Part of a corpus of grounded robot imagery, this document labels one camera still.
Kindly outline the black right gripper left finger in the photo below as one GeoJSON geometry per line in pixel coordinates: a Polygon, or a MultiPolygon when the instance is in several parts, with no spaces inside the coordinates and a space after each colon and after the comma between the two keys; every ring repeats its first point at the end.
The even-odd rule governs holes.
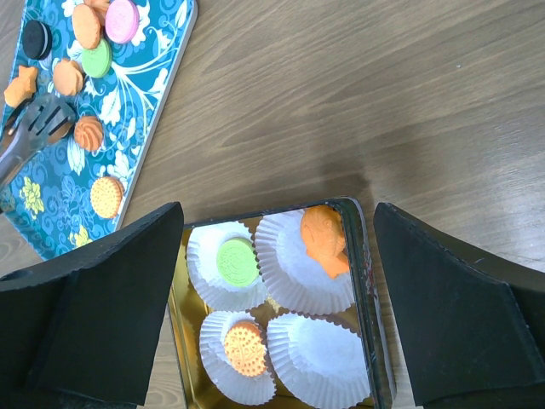
{"type": "Polygon", "coordinates": [[[1,405],[128,407],[146,400],[184,215],[125,228],[1,279],[1,405]]]}

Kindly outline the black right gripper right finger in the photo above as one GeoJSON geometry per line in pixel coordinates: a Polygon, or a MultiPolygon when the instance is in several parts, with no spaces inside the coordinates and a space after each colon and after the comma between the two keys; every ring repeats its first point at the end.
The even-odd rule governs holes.
{"type": "Polygon", "coordinates": [[[393,204],[373,225],[415,403],[543,407],[543,273],[393,204]]]}

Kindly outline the orange dotted sandwich cookie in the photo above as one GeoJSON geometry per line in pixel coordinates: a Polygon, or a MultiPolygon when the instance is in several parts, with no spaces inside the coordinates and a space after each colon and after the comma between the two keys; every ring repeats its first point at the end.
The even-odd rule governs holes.
{"type": "Polygon", "coordinates": [[[224,351],[232,368],[245,377],[258,377],[267,369],[261,332],[252,321],[239,321],[228,330],[224,351]]]}

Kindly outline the green round cookie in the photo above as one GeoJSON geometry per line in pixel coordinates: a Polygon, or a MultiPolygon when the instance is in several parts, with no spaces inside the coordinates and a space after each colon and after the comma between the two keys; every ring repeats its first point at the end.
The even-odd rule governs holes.
{"type": "Polygon", "coordinates": [[[220,276],[235,287],[249,286],[259,275],[253,247],[247,239],[233,238],[222,244],[216,265],[220,276]]]}

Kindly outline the metal tongs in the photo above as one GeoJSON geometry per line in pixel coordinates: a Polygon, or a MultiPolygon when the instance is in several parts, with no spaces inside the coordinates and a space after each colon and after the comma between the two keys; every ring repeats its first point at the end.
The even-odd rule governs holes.
{"type": "Polygon", "coordinates": [[[12,111],[2,130],[1,190],[36,154],[54,145],[48,144],[49,132],[65,122],[73,123],[71,132],[77,114],[64,99],[50,93],[26,99],[12,111]]]}

